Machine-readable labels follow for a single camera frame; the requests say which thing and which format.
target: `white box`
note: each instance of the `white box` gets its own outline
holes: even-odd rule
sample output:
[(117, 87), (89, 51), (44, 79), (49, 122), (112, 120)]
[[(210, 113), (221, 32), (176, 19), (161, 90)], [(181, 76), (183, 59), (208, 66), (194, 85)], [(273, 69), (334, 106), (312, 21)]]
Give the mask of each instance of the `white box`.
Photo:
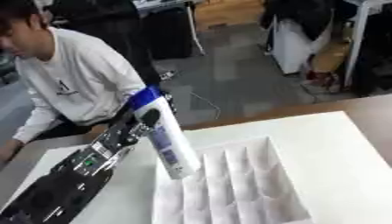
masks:
[(294, 74), (312, 54), (320, 51), (331, 39), (332, 26), (328, 27), (314, 41), (309, 40), (302, 28), (290, 21), (274, 20), (274, 45), (272, 54), (284, 74)]
[[(344, 112), (248, 122), (186, 131), (185, 134), (195, 149), (269, 137), (284, 173), (314, 224), (392, 223), (392, 171)], [(13, 198), (76, 149), (78, 147), (49, 150)], [(157, 153), (152, 145), (147, 139), (141, 139), (135, 151), (118, 166), (108, 185), (72, 223), (151, 224), (155, 212), (152, 208), (156, 193), (156, 163)], [(219, 175), (224, 171), (215, 169), (212, 172)], [(227, 203), (225, 200), (218, 201), (218, 204)], [(228, 208), (228, 211), (235, 212), (235, 207)], [(206, 216), (206, 212), (188, 216), (192, 215)], [(290, 224), (310, 223), (300, 220)]]
[(312, 223), (269, 138), (198, 150), (202, 168), (172, 180), (157, 162), (153, 224)]

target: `black logo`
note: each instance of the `black logo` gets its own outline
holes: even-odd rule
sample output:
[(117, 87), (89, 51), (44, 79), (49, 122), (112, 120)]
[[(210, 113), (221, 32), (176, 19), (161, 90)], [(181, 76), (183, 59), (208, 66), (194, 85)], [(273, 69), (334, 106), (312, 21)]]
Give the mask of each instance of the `black logo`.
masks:
[(62, 80), (59, 80), (59, 92), (57, 95), (76, 95), (78, 93), (78, 91), (73, 91), (69, 88)]

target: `man's hand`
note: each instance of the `man's hand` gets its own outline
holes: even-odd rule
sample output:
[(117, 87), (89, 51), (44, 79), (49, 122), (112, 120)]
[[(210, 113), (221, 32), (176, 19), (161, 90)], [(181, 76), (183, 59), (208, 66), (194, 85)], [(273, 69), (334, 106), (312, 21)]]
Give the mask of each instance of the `man's hand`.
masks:
[(97, 124), (85, 135), (85, 138), (88, 141), (93, 141), (108, 128), (109, 126), (106, 123)]
[(5, 146), (0, 148), (0, 162), (7, 162), (12, 155), (22, 149), (22, 147), (24, 146), (24, 143), (22, 143), (21, 141), (17, 140), (17, 139), (11, 139), (9, 140)]

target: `black hair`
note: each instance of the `black hair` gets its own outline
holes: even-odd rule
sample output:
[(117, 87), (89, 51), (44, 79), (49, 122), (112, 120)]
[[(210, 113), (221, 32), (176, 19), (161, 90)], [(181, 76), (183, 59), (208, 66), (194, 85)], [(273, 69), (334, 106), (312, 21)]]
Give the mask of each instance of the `black hair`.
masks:
[(0, 0), (0, 35), (11, 28), (11, 19), (23, 19), (30, 25), (31, 15), (39, 15), (42, 28), (46, 28), (33, 0)]

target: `man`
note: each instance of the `man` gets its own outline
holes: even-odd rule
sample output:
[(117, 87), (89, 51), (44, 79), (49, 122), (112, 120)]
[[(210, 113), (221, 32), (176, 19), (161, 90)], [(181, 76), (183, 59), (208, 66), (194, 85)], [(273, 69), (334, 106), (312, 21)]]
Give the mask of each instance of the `man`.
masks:
[(46, 15), (50, 11), (54, 18), (67, 20), (63, 28), (97, 37), (113, 47), (129, 61), (144, 83), (159, 85), (161, 77), (152, 65), (142, 21), (132, 1), (40, 0), (40, 5), (45, 6)]
[(17, 71), (35, 105), (25, 126), (0, 148), (0, 161), (10, 160), (59, 119), (63, 124), (40, 138), (105, 123), (145, 87), (130, 63), (102, 40), (46, 27), (32, 0), (0, 1), (0, 48), (17, 56)]

